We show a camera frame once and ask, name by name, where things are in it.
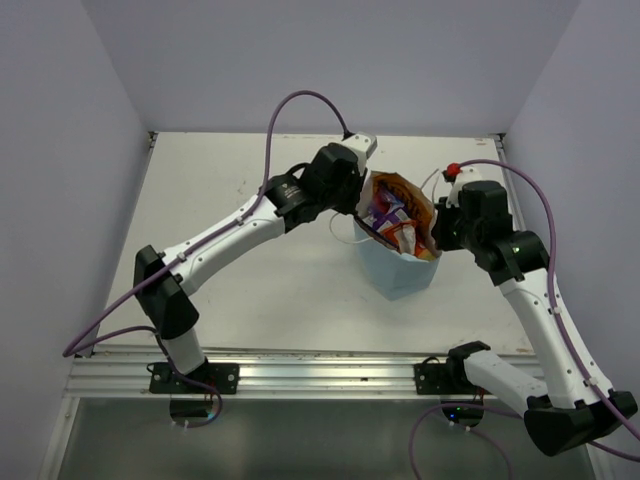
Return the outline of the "yellow Kettle chips bag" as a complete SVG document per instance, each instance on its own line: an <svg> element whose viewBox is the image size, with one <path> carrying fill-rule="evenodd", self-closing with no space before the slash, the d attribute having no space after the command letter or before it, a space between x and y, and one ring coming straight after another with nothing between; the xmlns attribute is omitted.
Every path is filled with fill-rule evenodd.
<svg viewBox="0 0 640 480"><path fill-rule="evenodd" d="M398 173L373 173L373 196L380 187L384 187L401 199L408 208L411 220L417 222L417 229L426 247L434 249L435 242L431 228L436 219L433 202L422 190Z"/></svg>

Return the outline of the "orange snack packet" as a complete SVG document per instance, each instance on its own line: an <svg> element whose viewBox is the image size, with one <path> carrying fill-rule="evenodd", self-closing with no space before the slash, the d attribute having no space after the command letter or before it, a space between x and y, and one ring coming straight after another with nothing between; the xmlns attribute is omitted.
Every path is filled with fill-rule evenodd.
<svg viewBox="0 0 640 480"><path fill-rule="evenodd" d="M436 259L436 256L424 244L415 220L383 227L379 233L385 240L391 242L400 254L409 254L424 261Z"/></svg>

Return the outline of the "purple snack packet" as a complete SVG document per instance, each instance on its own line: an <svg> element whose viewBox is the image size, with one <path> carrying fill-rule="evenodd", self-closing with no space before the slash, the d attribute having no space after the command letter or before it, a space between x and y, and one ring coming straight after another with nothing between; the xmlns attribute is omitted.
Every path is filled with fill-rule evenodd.
<svg viewBox="0 0 640 480"><path fill-rule="evenodd" d="M367 212L364 222L378 233L411 221L405 203L384 187L374 194Z"/></svg>

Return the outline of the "light blue paper bag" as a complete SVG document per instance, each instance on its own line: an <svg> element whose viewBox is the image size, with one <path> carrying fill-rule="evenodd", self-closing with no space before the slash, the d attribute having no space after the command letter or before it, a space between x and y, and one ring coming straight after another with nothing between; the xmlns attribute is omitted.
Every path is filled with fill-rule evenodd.
<svg viewBox="0 0 640 480"><path fill-rule="evenodd" d="M383 297L394 301L429 287L441 252L436 246L434 249L427 247L436 256L433 261L400 254L391 242L364 222L373 199L374 172L381 171L371 172L365 182L360 205L353 217L354 237L346 239L339 236L333 226L329 227L329 231L337 241L355 248L369 282Z"/></svg>

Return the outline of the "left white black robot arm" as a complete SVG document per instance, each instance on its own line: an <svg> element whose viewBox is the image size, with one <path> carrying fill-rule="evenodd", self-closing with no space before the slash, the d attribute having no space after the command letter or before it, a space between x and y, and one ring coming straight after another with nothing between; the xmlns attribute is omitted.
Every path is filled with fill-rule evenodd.
<svg viewBox="0 0 640 480"><path fill-rule="evenodd" d="M191 295L240 256L321 213L355 213L376 148L376 138L363 133L329 143L311 162L270 178L258 195L199 235L162 252L147 246L136 254L136 298L173 361L172 379L182 390L197 392L208 379Z"/></svg>

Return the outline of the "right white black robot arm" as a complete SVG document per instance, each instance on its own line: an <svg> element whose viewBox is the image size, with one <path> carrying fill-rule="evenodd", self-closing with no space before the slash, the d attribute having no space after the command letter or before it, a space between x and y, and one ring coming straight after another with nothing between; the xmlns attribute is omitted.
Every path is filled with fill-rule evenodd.
<svg viewBox="0 0 640 480"><path fill-rule="evenodd" d="M481 341L450 350L445 379L451 389L480 387L519 414L536 447L555 456L609 435L638 405L616 390L595 364L570 318L556 320L562 298L550 292L547 250L530 231L517 231L507 192L490 180L461 181L436 205L438 249L465 249L491 278L522 324L543 371L523 373Z"/></svg>

